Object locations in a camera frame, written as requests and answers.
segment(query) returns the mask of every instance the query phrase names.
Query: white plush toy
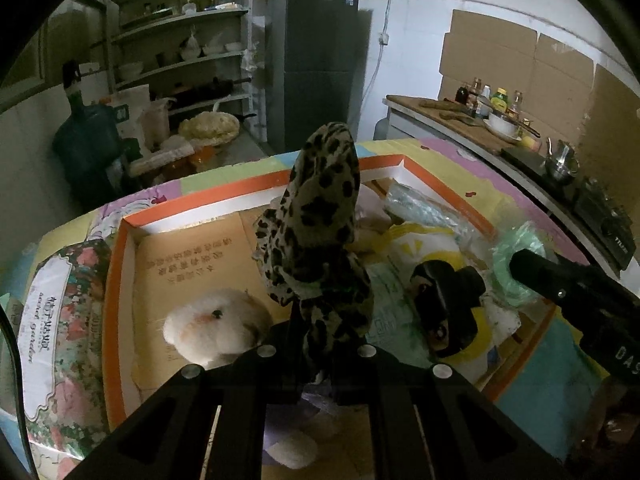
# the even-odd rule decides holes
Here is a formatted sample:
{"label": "white plush toy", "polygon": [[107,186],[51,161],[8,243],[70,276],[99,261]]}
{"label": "white plush toy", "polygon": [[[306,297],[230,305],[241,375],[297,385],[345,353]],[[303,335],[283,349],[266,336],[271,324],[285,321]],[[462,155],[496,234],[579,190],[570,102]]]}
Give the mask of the white plush toy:
{"label": "white plush toy", "polygon": [[259,345],[271,325],[271,314],[259,300],[222,288],[172,310],[162,335],[187,361],[210,370]]}

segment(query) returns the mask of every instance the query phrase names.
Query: wooden countertop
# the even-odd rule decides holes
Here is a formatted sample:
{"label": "wooden countertop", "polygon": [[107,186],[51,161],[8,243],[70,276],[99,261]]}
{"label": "wooden countertop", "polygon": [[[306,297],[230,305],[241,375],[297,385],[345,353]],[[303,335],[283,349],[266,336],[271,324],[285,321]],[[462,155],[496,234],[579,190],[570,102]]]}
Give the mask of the wooden countertop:
{"label": "wooden countertop", "polygon": [[461,105],[448,101],[436,101],[433,99],[425,99],[421,97],[407,97],[402,95],[388,95],[388,101],[399,104],[409,110],[423,115],[432,121],[436,121],[447,128],[450,128],[457,134],[465,137],[465,139],[475,142],[482,146],[485,150],[494,155],[499,155],[500,150],[511,146],[508,142],[496,137],[484,125],[469,126],[454,119],[443,119],[440,114],[445,115],[455,113],[461,109]]}

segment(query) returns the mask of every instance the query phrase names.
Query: cardboard backsplash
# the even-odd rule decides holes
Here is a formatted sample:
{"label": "cardboard backsplash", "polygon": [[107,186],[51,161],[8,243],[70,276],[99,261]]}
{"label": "cardboard backsplash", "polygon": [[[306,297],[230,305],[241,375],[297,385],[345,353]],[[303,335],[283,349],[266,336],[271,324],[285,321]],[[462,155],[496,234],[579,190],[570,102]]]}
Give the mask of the cardboard backsplash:
{"label": "cardboard backsplash", "polygon": [[440,59],[439,99],[462,82],[523,92],[522,111],[546,137],[576,146],[585,174],[606,184],[640,235],[640,98],[570,46],[531,28],[454,10]]}

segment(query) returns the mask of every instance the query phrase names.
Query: floral package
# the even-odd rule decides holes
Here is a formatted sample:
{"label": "floral package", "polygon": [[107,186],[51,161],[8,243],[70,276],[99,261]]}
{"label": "floral package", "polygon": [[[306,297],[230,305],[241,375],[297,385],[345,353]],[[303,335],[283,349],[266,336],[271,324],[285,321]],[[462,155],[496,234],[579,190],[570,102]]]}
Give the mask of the floral package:
{"label": "floral package", "polygon": [[18,333],[32,442],[83,459],[107,435],[102,305],[111,250],[75,244],[41,263]]}

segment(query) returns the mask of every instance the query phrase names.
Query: refrigerator door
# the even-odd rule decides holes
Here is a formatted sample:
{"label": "refrigerator door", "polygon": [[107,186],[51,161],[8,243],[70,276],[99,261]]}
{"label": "refrigerator door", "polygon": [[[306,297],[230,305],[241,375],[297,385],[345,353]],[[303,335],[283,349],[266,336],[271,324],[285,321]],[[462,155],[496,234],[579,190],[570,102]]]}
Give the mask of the refrigerator door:
{"label": "refrigerator door", "polygon": [[299,150],[323,124],[346,122],[352,78],[351,72],[286,73],[284,145],[274,148],[283,152]]}
{"label": "refrigerator door", "polygon": [[353,70],[358,0],[286,1],[286,72]]}

